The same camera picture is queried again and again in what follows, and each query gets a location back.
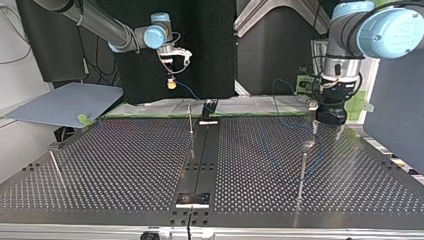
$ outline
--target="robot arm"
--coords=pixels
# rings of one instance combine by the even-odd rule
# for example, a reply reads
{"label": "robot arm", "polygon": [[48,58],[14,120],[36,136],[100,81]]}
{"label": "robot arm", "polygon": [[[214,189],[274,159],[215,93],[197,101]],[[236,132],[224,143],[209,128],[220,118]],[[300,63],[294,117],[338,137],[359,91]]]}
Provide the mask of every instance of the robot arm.
{"label": "robot arm", "polygon": [[[132,30],[127,25],[109,16],[91,0],[34,0],[41,7],[56,13],[61,13],[72,19],[78,26],[83,26],[109,42],[109,47],[116,53],[136,51],[150,48],[157,50],[159,58],[166,56],[172,60],[173,56],[185,57],[184,70],[190,64],[191,52],[182,48],[175,48],[179,40],[173,39],[171,20],[167,13],[151,15],[151,25]],[[173,72],[172,61],[170,66],[164,65],[169,74]]]}
{"label": "robot arm", "polygon": [[417,11],[399,8],[402,5],[419,3],[399,2],[375,8],[373,2],[360,1],[342,3],[335,8],[321,74],[321,101],[316,115],[319,122],[346,123],[344,105],[363,81],[360,67],[364,56],[400,58],[423,40],[423,16]]}

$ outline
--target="screw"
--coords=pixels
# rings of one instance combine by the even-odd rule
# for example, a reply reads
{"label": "screw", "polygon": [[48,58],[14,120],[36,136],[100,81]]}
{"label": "screw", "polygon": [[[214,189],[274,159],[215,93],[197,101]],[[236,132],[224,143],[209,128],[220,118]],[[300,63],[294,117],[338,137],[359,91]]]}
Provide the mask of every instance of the screw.
{"label": "screw", "polygon": [[381,36],[380,35],[375,35],[374,36],[374,41],[380,41],[381,40]]}

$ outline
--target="white panel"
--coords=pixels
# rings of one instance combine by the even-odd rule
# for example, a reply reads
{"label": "white panel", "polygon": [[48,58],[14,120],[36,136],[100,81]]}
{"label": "white panel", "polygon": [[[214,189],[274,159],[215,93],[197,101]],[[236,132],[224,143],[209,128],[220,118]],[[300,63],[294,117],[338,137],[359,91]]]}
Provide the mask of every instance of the white panel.
{"label": "white panel", "polygon": [[[15,1],[1,0],[16,8]],[[12,23],[20,31],[22,25],[13,13],[7,12]],[[14,60],[24,56],[29,46],[0,17],[0,62]],[[34,55],[31,53],[22,61],[11,64],[0,64],[0,109],[32,99],[49,91],[47,83],[43,82]]]}
{"label": "white panel", "polygon": [[55,141],[50,125],[0,122],[0,183],[47,152]]}
{"label": "white panel", "polygon": [[[13,0],[0,0],[0,3],[16,9]],[[19,19],[10,11],[7,16],[22,31]],[[20,58],[27,51],[28,45],[0,16],[0,62]],[[0,64],[0,117],[48,91],[49,86],[43,82],[32,54],[16,63]],[[48,145],[55,141],[55,128],[0,120],[0,182],[46,153]]]}

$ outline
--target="perforated metal table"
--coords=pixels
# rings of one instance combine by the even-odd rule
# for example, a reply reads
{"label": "perforated metal table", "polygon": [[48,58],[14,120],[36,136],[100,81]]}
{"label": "perforated metal table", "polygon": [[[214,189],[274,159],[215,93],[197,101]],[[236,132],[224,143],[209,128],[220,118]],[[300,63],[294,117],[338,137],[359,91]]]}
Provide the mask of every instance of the perforated metal table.
{"label": "perforated metal table", "polygon": [[[208,193],[209,207],[177,208],[180,193]],[[0,185],[0,239],[25,226],[413,230],[424,239],[424,187],[352,130],[308,117],[220,118],[194,134],[188,119],[109,119]]]}

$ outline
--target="vertical rod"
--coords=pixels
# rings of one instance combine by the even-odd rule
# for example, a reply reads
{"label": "vertical rod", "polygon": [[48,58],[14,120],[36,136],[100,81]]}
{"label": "vertical rod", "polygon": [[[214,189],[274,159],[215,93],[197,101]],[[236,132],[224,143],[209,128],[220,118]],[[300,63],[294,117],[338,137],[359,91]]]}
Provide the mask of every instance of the vertical rod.
{"label": "vertical rod", "polygon": [[59,168],[59,165],[57,164],[56,157],[54,156],[53,151],[50,151],[50,156],[52,157],[52,160],[53,160],[53,163],[54,163],[56,170],[60,173],[60,168]]}
{"label": "vertical rod", "polygon": [[306,171],[306,159],[308,157],[307,153],[303,153],[302,156],[302,168],[300,169],[300,181],[299,181],[299,192],[297,195],[297,200],[302,201],[302,191],[303,191],[303,182],[305,180],[305,171]]}
{"label": "vertical rod", "polygon": [[193,133],[193,119],[191,116],[191,102],[188,102],[188,119],[190,120],[190,133]]}

